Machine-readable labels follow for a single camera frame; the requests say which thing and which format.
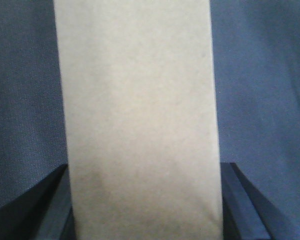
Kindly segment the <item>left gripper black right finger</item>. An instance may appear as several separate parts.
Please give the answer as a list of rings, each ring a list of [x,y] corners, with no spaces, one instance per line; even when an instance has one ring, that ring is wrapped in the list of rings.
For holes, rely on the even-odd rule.
[[[270,202],[234,162],[221,163],[225,240],[300,240],[300,224]]]

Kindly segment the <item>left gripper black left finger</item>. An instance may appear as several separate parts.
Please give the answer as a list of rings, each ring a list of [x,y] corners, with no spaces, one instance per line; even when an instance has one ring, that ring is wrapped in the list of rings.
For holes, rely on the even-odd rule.
[[[68,165],[0,208],[0,240],[75,240]]]

